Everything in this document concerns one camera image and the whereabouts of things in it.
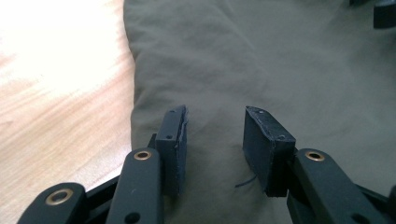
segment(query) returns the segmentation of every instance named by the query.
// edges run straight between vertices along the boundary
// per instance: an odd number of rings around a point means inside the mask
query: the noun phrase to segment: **scratched surface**
[[[118,174],[131,150],[122,1],[23,2],[0,2],[0,223],[54,184]]]

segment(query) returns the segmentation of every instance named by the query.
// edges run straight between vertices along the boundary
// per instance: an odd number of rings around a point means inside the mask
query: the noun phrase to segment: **brass ring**
[[[58,189],[52,192],[46,199],[47,205],[58,205],[69,200],[73,195],[73,190],[71,189]]]
[[[307,151],[305,156],[312,161],[324,161],[324,156],[316,151]]]
[[[139,161],[145,161],[151,157],[151,152],[149,151],[139,151],[134,154],[134,158]]]

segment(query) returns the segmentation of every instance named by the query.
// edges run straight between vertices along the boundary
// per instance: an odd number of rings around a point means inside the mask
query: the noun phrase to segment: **green fabric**
[[[189,110],[185,194],[165,223],[291,223],[267,198],[242,142],[245,106],[269,111],[297,148],[330,154],[381,194],[396,184],[396,30],[372,27],[373,3],[318,0],[125,0],[134,55],[133,148],[163,114]]]

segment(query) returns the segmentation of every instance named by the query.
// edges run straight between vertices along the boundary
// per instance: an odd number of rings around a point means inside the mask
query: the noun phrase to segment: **olive green cloth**
[[[346,0],[125,0],[134,55],[133,148],[167,109],[189,110],[185,193],[165,223],[291,223],[242,151],[245,106],[269,111],[297,148],[330,154],[357,184],[396,184],[396,29]]]

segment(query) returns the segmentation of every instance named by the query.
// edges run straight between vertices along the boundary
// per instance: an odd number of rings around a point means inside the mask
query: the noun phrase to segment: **table surface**
[[[50,186],[120,173],[134,97],[122,4],[0,1],[0,223]]]

